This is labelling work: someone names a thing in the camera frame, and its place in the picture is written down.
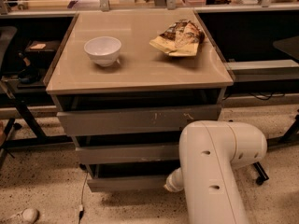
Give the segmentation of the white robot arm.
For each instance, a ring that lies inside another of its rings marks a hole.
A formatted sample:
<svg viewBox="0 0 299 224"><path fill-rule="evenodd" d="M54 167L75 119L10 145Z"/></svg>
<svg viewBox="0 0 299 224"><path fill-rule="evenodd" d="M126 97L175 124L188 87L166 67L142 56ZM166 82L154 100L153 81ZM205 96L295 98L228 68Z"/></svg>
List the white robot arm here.
<svg viewBox="0 0 299 224"><path fill-rule="evenodd" d="M180 167L164 187L185 192L189 223L249 224L233 170L264 158L264 134L242 122L195 121L183 129L178 149Z"/></svg>

